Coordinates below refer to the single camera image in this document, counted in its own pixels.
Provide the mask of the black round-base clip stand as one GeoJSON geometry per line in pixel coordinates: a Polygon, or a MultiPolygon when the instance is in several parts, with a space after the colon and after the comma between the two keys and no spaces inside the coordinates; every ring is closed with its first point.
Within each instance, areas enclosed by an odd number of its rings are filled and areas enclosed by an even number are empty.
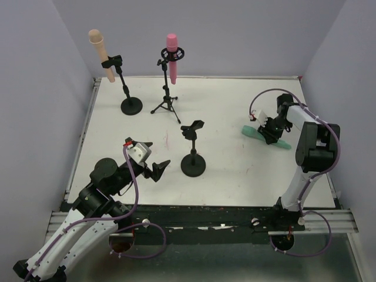
{"type": "Polygon", "coordinates": [[[128,116],[133,116],[138,114],[142,108],[143,104],[140,99],[137,97],[131,97],[129,88],[125,83],[124,77],[122,75],[122,65],[123,60],[120,55],[110,57],[108,56],[108,59],[104,62],[102,62],[102,68],[104,69],[110,69],[111,67],[115,68],[116,73],[119,75],[121,83],[122,83],[122,89],[123,93],[126,95],[126,98],[123,100],[123,102],[120,105],[120,109],[123,114],[128,116]]]}

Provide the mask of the pink microphone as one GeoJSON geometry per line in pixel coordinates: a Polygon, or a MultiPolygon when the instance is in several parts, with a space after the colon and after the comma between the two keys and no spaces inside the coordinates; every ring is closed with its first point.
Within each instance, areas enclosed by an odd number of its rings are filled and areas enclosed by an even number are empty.
{"type": "Polygon", "coordinates": [[[166,38],[166,48],[169,58],[169,76],[172,85],[176,84],[177,79],[177,51],[178,40],[175,33],[169,33],[166,38]]]}

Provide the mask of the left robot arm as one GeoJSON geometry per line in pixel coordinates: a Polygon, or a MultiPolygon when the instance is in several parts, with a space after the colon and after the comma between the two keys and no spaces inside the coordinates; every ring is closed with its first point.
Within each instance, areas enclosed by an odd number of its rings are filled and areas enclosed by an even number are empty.
{"type": "Polygon", "coordinates": [[[67,216],[48,242],[31,258],[15,263],[14,272],[24,281],[66,281],[68,270],[104,237],[151,226],[149,220],[132,219],[139,201],[136,178],[158,182],[169,160],[147,166],[152,143],[125,140],[126,161],[100,159],[90,182],[79,193],[67,216]]]}

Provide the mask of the black tripod shock-mount stand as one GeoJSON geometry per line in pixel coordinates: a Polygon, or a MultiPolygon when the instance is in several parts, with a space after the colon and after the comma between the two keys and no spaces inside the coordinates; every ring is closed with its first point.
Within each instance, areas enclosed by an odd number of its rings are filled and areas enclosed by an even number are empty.
{"type": "MultiPolygon", "coordinates": [[[[169,84],[167,81],[167,70],[168,70],[168,63],[169,63],[169,58],[168,58],[168,53],[167,53],[167,48],[164,48],[161,50],[161,59],[158,60],[157,66],[161,66],[161,69],[164,74],[164,85],[162,89],[164,90],[164,97],[163,97],[163,102],[160,103],[156,108],[150,111],[151,114],[154,114],[158,109],[164,109],[168,112],[174,113],[178,124],[181,124],[181,121],[173,107],[173,101],[178,100],[178,97],[171,97],[170,95],[170,89],[169,89],[169,84]]],[[[180,47],[178,47],[177,51],[177,61],[181,60],[184,57],[184,50],[180,47]]]]}

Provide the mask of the teal microphone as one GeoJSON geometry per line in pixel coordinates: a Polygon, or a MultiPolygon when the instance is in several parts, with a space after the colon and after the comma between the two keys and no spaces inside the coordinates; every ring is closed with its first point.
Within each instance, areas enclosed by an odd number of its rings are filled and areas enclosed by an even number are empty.
{"type": "MultiPolygon", "coordinates": [[[[241,129],[241,133],[247,137],[263,141],[264,143],[266,142],[265,137],[263,137],[254,127],[244,125],[241,129]]],[[[282,149],[291,149],[291,145],[283,140],[278,140],[276,143],[271,143],[271,145],[282,149]]]]}

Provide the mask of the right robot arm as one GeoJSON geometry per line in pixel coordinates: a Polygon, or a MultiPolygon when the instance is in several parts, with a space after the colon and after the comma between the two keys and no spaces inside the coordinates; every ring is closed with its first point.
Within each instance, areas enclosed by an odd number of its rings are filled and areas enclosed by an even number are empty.
{"type": "Polygon", "coordinates": [[[259,123],[257,131],[268,145],[276,144],[283,132],[289,132],[292,127],[300,131],[295,152],[296,172],[279,202],[284,210],[302,211],[315,182],[339,161],[340,126],[321,120],[307,106],[294,101],[289,93],[277,98],[276,117],[268,117],[262,110],[251,110],[250,117],[259,123]]]}

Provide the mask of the beige microphone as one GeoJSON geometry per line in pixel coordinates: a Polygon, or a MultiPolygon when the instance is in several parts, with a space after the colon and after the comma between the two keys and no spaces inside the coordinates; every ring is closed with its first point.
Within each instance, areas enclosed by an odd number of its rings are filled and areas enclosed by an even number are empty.
{"type": "MultiPolygon", "coordinates": [[[[101,63],[106,62],[108,60],[108,53],[105,48],[104,38],[103,38],[102,33],[97,29],[92,29],[89,31],[88,35],[89,35],[89,42],[95,47],[98,53],[100,62],[101,63]]],[[[115,82],[115,76],[113,74],[112,69],[104,68],[104,67],[103,69],[106,72],[106,77],[109,80],[109,82],[110,83],[115,82]]]]}

